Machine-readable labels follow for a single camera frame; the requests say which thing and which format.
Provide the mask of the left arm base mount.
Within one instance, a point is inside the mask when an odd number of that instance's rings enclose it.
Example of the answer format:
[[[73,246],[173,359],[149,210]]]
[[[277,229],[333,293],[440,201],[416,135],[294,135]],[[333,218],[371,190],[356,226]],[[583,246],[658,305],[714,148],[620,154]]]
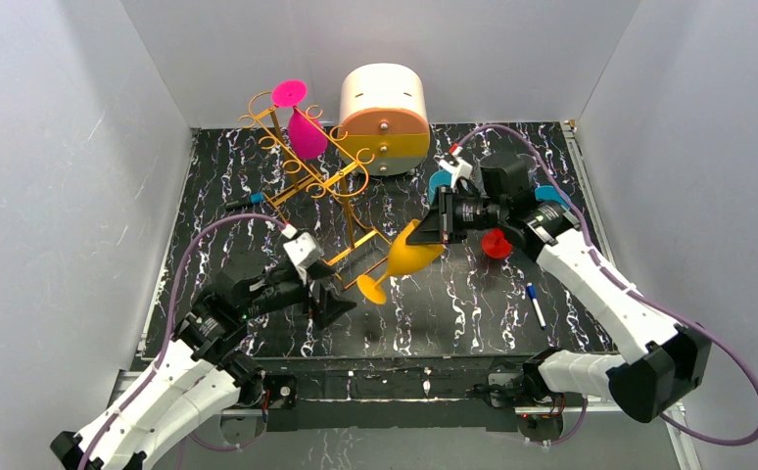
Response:
[[[298,379],[293,374],[266,375],[251,391],[219,415],[219,429],[229,447],[245,447],[266,432],[273,411],[297,404]]]

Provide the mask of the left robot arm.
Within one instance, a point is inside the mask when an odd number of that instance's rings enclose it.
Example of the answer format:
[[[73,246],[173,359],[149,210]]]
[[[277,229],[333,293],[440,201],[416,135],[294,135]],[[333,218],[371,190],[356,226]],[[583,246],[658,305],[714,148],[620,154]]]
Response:
[[[51,451],[66,469],[150,469],[204,421],[238,406],[267,413],[296,404],[297,379],[268,374],[240,349],[251,320],[300,306],[326,328],[357,303],[341,295],[324,262],[304,283],[291,262],[230,262],[198,294],[166,351],[94,421],[64,431]]]

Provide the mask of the red wine glass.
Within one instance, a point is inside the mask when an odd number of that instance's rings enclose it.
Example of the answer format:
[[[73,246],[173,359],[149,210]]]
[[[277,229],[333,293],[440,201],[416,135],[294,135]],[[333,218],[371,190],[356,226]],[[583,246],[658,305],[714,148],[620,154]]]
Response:
[[[500,229],[489,230],[480,241],[481,250],[491,259],[506,259],[513,250],[513,246],[506,240]]]

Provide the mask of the yellow wine glass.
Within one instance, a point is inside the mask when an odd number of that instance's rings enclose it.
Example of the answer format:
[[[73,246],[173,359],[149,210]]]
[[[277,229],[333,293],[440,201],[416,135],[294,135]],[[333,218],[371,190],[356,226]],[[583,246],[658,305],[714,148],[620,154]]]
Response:
[[[401,277],[417,272],[437,259],[444,251],[441,244],[409,245],[407,237],[420,224],[419,219],[413,219],[392,243],[386,259],[384,273],[374,279],[368,274],[361,274],[356,279],[356,285],[363,296],[377,305],[387,301],[387,294],[382,284],[391,277]]]

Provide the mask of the blue front wine glass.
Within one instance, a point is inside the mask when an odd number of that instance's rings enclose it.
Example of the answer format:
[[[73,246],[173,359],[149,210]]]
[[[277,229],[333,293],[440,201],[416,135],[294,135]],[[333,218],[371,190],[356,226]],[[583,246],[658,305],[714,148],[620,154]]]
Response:
[[[565,196],[561,194],[551,185],[538,186],[534,190],[535,198],[538,202],[555,202],[561,205],[565,210],[569,210],[569,202]]]

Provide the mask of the pink wine glass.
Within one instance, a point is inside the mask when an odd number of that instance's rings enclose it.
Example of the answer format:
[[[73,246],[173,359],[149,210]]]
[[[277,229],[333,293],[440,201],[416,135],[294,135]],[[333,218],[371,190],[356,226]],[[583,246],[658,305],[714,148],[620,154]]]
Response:
[[[307,85],[297,79],[279,83],[271,94],[271,101],[275,107],[293,110],[287,133],[294,154],[302,161],[317,159],[326,151],[328,144],[317,119],[308,117],[299,109],[307,94]]]

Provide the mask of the light blue wine glass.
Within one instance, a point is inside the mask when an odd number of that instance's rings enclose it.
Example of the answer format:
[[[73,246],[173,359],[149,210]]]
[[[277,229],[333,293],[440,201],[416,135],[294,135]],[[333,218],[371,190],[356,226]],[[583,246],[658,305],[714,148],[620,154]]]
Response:
[[[427,203],[429,206],[434,203],[436,195],[440,192],[440,188],[443,186],[446,186],[449,189],[453,188],[452,173],[448,170],[440,169],[434,172],[428,181]]]

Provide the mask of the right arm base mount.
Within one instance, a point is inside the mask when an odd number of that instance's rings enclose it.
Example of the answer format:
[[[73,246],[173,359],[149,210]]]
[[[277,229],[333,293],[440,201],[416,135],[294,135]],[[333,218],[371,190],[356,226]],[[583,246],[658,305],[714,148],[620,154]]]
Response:
[[[544,392],[518,371],[490,373],[483,383],[472,385],[466,396],[493,409],[511,409],[523,441],[544,448],[569,441],[583,426],[589,408],[587,396]]]

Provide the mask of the clear wine glass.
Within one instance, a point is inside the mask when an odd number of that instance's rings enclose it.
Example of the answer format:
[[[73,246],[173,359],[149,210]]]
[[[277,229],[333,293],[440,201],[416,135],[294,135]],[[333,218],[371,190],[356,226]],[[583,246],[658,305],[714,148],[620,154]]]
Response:
[[[534,157],[527,156],[526,162],[527,162],[527,168],[530,174],[536,174],[537,171],[540,169],[540,166],[538,165],[538,162]]]

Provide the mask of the gold wire wine glass rack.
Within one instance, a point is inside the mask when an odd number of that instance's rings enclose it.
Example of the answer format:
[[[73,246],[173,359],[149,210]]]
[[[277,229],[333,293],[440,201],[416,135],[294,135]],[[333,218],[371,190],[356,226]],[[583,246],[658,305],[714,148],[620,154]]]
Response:
[[[320,121],[323,110],[315,104],[305,107],[302,102],[299,109],[309,118],[317,119],[328,140],[327,149],[333,147],[337,150],[343,158],[343,163],[325,174],[311,160],[300,160],[292,150],[287,133],[293,110],[275,107],[271,101],[272,90],[262,91],[251,98],[247,111],[238,118],[241,128],[257,127],[264,131],[264,135],[258,140],[261,149],[280,152],[279,164],[282,173],[288,177],[288,182],[283,190],[272,195],[265,194],[265,201],[275,209],[282,220],[287,219],[281,210],[282,206],[301,193],[307,193],[315,200],[329,199],[338,205],[344,215],[345,247],[324,260],[335,269],[340,268],[342,261],[348,256],[365,246],[390,246],[390,238],[371,223],[363,222],[355,213],[353,205],[354,198],[361,195],[369,185],[366,165],[374,158],[362,159],[350,155],[342,146],[346,132],[340,129],[340,125],[329,128],[323,126]]]

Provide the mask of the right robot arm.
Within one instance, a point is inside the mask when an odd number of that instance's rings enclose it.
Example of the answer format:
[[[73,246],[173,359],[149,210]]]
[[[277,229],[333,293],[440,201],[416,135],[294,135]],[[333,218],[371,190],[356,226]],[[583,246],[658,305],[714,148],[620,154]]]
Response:
[[[424,219],[405,239],[410,246],[454,244],[472,230],[500,230],[554,276],[613,340],[615,353],[550,348],[525,361],[516,393],[539,400],[581,394],[613,400],[648,423],[702,380],[711,342],[682,322],[639,302],[607,259],[585,240],[582,224],[564,204],[537,199],[525,159],[490,155],[476,188],[461,158],[439,161],[450,182],[434,191]]]

